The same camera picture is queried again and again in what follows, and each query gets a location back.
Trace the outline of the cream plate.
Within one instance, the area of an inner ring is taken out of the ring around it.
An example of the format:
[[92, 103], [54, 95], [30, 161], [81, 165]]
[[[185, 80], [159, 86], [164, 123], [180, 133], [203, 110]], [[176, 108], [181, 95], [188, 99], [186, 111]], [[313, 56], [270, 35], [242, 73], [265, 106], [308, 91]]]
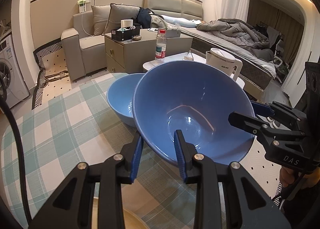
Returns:
[[105, 207], [100, 204], [98, 197], [93, 198], [91, 228], [149, 228], [149, 226], [135, 213], [127, 209], [114, 208], [99, 209]]

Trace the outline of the blue bowl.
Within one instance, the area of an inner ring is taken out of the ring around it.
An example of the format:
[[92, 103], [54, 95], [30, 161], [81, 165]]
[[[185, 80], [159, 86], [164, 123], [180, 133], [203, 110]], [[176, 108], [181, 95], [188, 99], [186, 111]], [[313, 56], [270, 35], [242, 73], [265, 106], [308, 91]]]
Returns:
[[254, 136], [229, 124], [232, 112], [254, 116], [244, 90], [220, 70], [194, 61], [171, 61], [149, 70], [132, 101], [136, 128], [163, 160], [177, 163], [174, 133], [217, 163], [242, 160]]
[[117, 79], [107, 91], [107, 102], [122, 122], [135, 127], [132, 100], [135, 88], [144, 73], [133, 73]]

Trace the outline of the bed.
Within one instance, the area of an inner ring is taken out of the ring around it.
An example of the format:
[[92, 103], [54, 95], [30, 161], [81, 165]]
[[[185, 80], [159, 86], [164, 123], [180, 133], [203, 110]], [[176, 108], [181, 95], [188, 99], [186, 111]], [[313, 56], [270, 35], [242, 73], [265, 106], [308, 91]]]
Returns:
[[203, 9], [190, 0], [144, 0], [153, 27], [178, 29], [193, 38], [192, 49], [202, 54], [212, 47], [242, 60], [240, 74], [249, 91], [264, 91], [276, 77], [274, 55], [267, 36], [240, 19], [203, 20]]

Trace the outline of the white electric kettle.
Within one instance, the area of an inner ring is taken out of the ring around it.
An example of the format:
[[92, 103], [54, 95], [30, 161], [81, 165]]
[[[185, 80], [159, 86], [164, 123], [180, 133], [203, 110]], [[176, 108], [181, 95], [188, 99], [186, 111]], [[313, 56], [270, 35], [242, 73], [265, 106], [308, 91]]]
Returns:
[[206, 52], [206, 64], [217, 68], [231, 77], [234, 81], [238, 79], [243, 63], [231, 53], [218, 48], [211, 48]]

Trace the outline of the checkered tablecloth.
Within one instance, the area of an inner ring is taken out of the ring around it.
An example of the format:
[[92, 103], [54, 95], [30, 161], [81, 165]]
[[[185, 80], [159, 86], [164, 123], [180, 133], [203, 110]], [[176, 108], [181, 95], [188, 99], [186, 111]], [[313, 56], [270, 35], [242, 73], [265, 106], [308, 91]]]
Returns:
[[[135, 129], [107, 103], [120, 74], [106, 74], [51, 99], [17, 120], [24, 150], [27, 194], [35, 215], [80, 162], [101, 163], [130, 143]], [[176, 167], [144, 146], [138, 176], [122, 187], [123, 206], [150, 228], [192, 228], [196, 187]]]

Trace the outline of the grey duvet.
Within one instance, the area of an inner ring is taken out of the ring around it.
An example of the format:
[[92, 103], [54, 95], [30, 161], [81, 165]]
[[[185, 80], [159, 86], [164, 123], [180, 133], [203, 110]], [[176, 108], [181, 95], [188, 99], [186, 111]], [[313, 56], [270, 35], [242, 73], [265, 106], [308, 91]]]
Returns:
[[274, 60], [274, 52], [270, 49], [268, 37], [240, 19], [202, 22], [196, 26], [196, 29], [235, 44], [265, 62]]

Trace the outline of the white marble side table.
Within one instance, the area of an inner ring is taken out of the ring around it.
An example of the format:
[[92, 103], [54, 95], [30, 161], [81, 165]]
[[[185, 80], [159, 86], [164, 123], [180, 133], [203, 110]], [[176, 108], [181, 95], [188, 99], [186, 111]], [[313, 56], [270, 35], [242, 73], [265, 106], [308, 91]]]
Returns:
[[168, 63], [170, 61], [195, 61], [198, 63], [206, 63], [206, 59], [196, 55], [195, 53], [187, 53], [187, 52], [183, 52], [183, 53], [179, 53], [179, 54], [175, 54], [175, 55], [170, 55], [168, 57], [165, 57], [162, 61], [161, 60], [153, 60], [153, 61], [148, 61], [146, 63], [143, 64], [143, 70], [145, 72], [148, 72], [149, 70], [151, 70], [152, 68], [154, 68], [155, 66], [158, 66], [160, 64], [163, 63]]

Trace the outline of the plastic water bottle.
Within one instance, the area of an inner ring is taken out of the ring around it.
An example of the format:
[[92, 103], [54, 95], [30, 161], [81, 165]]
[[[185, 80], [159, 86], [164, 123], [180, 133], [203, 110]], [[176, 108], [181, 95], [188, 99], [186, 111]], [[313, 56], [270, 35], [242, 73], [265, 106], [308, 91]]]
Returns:
[[165, 53], [167, 49], [167, 38], [165, 36], [165, 29], [158, 29], [157, 40], [156, 40], [156, 50], [155, 59], [159, 63], [163, 63], [165, 59]]

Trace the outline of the white washing machine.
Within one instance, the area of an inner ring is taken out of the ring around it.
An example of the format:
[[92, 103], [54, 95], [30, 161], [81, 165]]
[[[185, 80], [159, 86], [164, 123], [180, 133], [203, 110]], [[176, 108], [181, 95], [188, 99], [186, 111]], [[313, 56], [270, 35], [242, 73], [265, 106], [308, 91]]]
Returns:
[[1, 79], [7, 92], [5, 101], [9, 108], [30, 95], [17, 61], [12, 34], [1, 39]]

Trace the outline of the patterned floor mat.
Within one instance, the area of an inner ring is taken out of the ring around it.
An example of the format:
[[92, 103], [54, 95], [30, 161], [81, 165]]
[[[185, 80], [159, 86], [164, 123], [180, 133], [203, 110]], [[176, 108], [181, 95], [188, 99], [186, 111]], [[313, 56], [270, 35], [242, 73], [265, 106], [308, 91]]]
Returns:
[[106, 68], [102, 68], [72, 81], [67, 71], [66, 58], [60, 39], [53, 40], [37, 48], [34, 51], [34, 58], [40, 72], [33, 92], [32, 109], [79, 85], [108, 73]]

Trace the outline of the grey nightstand cabinet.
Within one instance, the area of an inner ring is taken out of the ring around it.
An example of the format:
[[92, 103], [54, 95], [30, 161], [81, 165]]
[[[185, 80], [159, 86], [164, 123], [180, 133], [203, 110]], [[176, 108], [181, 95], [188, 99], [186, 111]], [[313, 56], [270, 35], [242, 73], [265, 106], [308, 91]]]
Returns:
[[[155, 59], [156, 32], [147, 29], [140, 31], [141, 40], [114, 41], [111, 34], [105, 34], [107, 69], [111, 73], [140, 73], [143, 64]], [[166, 56], [171, 56], [191, 49], [192, 37], [181, 34], [178, 38], [167, 39]]]

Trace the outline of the grey sofa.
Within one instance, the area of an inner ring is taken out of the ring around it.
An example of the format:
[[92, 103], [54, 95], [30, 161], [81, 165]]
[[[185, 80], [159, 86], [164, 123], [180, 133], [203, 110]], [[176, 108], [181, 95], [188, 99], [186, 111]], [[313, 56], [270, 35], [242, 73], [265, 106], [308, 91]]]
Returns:
[[69, 77], [75, 81], [107, 68], [105, 36], [94, 35], [91, 11], [73, 15], [73, 27], [61, 34]]

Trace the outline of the black organizer box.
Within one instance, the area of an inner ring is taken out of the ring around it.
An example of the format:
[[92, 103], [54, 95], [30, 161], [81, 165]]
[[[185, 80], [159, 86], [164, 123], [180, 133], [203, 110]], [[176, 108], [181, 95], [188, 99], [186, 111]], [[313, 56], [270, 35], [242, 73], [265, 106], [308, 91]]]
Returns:
[[137, 35], [140, 35], [140, 28], [120, 28], [111, 31], [111, 38], [116, 41], [130, 40]]

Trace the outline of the dark grey cushion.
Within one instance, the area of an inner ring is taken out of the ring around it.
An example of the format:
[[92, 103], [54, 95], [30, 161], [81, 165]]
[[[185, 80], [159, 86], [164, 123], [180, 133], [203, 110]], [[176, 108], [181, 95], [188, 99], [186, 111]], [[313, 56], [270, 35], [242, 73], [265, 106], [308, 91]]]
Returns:
[[111, 33], [114, 29], [121, 27], [121, 20], [136, 18], [140, 7], [124, 4], [110, 4], [110, 13], [104, 33]]

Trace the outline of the light grey cushion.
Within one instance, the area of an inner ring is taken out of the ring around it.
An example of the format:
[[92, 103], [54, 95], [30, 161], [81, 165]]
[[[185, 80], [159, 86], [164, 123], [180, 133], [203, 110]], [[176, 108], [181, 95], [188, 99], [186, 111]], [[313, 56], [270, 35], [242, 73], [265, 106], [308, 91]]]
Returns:
[[93, 13], [94, 35], [102, 35], [106, 29], [110, 14], [110, 5], [91, 6]]

